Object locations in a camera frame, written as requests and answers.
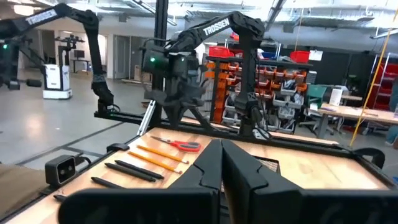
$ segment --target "red scissors handle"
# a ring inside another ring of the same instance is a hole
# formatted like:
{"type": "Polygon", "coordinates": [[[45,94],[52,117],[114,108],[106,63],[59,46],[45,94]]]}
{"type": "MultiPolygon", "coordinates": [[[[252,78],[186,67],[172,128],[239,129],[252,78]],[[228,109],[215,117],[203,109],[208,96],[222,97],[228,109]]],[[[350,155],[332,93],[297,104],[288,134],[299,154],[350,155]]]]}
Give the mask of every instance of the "red scissors handle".
{"type": "Polygon", "coordinates": [[[200,150],[200,144],[197,142],[174,141],[170,144],[181,151],[198,152],[200,150]]]}

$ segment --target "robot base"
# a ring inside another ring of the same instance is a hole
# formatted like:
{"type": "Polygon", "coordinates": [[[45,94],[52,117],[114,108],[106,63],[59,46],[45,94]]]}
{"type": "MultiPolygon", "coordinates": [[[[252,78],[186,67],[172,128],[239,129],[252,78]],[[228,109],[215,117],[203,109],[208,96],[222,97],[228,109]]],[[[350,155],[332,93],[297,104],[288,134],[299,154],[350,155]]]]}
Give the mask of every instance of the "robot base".
{"type": "Polygon", "coordinates": [[[67,100],[72,97],[72,89],[57,91],[57,90],[43,90],[44,99],[53,100],[67,100]]]}

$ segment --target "chair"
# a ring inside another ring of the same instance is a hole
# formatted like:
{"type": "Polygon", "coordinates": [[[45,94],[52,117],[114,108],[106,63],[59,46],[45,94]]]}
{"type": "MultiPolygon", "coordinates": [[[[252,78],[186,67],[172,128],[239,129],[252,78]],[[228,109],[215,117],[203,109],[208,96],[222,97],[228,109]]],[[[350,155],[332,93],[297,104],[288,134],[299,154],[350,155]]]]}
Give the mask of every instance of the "chair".
{"type": "MultiPolygon", "coordinates": [[[[328,88],[325,86],[320,86],[320,85],[309,85],[308,86],[308,91],[307,91],[307,109],[304,111],[305,117],[311,118],[313,121],[304,121],[300,122],[298,126],[313,126],[312,131],[315,131],[319,125],[320,125],[320,120],[322,117],[322,114],[311,111],[309,113],[309,107],[312,103],[316,103],[318,108],[321,108],[322,103],[323,103],[323,97],[325,96],[325,92],[328,88]]],[[[333,128],[327,126],[326,130],[330,132],[330,134],[334,134],[333,128]]]]}

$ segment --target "yellow pencil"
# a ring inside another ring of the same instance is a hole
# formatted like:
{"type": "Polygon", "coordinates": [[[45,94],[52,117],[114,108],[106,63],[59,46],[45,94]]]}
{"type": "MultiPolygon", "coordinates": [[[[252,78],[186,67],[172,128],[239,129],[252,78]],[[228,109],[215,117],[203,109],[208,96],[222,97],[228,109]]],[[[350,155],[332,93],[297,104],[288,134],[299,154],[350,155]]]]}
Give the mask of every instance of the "yellow pencil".
{"type": "Polygon", "coordinates": [[[154,154],[158,154],[158,155],[167,157],[167,158],[169,158],[169,159],[173,159],[173,160],[175,160],[175,161],[179,161],[179,162],[183,162],[183,163],[185,163],[185,164],[189,164],[189,161],[183,161],[182,159],[178,158],[177,156],[172,156],[172,155],[169,155],[169,154],[167,154],[167,153],[160,152],[160,151],[158,151],[158,150],[156,150],[156,149],[151,149],[151,148],[149,148],[149,147],[140,146],[140,145],[138,145],[137,148],[143,149],[143,150],[146,150],[146,151],[149,151],[149,152],[153,152],[154,154]]]}
{"type": "Polygon", "coordinates": [[[169,165],[166,165],[166,164],[164,164],[163,162],[159,162],[159,161],[157,161],[157,160],[155,160],[155,159],[151,159],[151,158],[142,156],[142,155],[137,154],[137,153],[132,152],[132,151],[129,151],[129,152],[127,152],[127,153],[128,153],[130,156],[138,157],[138,158],[140,158],[140,159],[142,159],[142,160],[145,160],[145,161],[147,161],[147,162],[150,162],[150,163],[153,163],[153,164],[158,165],[158,166],[160,166],[160,167],[163,167],[164,169],[167,169],[167,170],[176,172],[176,173],[178,173],[178,174],[182,174],[182,171],[176,171],[173,167],[170,167],[169,165]]]}

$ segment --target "scissors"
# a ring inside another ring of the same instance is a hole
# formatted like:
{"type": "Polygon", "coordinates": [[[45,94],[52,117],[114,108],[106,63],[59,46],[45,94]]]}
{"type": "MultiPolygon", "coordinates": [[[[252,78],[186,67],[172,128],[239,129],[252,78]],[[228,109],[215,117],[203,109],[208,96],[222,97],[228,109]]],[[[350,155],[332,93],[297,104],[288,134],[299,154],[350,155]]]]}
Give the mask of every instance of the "scissors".
{"type": "Polygon", "coordinates": [[[155,136],[151,137],[158,141],[166,142],[167,144],[170,144],[171,146],[174,146],[177,149],[185,152],[198,152],[201,148],[201,145],[197,142],[173,141],[170,139],[164,139],[155,136]]]}

